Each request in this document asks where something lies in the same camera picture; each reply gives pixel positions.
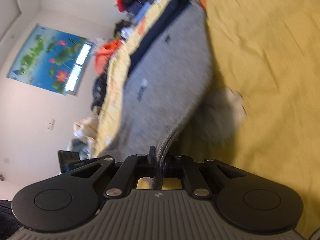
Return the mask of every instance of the pile of clothes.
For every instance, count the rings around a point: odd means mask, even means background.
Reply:
[[[73,124],[73,134],[76,138],[69,141],[67,151],[78,152],[81,161],[91,159],[95,154],[99,111],[99,107],[94,107],[89,117]]]
[[[104,102],[107,90],[108,65],[111,57],[130,37],[154,1],[155,0],[116,0],[118,10],[120,12],[128,12],[128,20],[117,22],[114,30],[114,39],[106,42],[95,52],[94,69],[100,76],[94,83],[91,109],[94,107],[102,107]]]

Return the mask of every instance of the bed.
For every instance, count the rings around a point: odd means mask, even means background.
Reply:
[[[130,55],[170,0],[157,0],[108,70],[97,153],[119,129]],[[215,55],[211,92],[243,98],[245,117],[235,133],[211,143],[191,122],[175,150],[202,162],[216,158],[293,188],[303,199],[297,231],[320,226],[320,0],[199,0]]]

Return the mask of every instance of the round black pad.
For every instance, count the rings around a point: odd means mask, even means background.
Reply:
[[[254,209],[271,210],[280,205],[280,197],[269,190],[255,189],[244,195],[244,202]]]
[[[61,232],[94,217],[99,207],[92,185],[70,172],[32,184],[12,200],[19,223],[38,232]]]
[[[217,197],[217,208],[232,224],[269,234],[295,228],[302,214],[292,189],[258,176],[230,179]]]
[[[61,189],[49,189],[39,193],[35,197],[35,204],[37,207],[47,210],[55,211],[65,208],[71,203],[71,195]]]

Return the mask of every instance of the logo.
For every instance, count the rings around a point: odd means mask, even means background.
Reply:
[[[155,194],[155,196],[160,198],[160,197],[163,196],[163,194],[161,192],[158,192],[158,193]]]

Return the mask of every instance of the lotus poster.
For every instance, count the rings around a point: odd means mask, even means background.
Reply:
[[[37,25],[8,78],[62,94],[86,38]]]

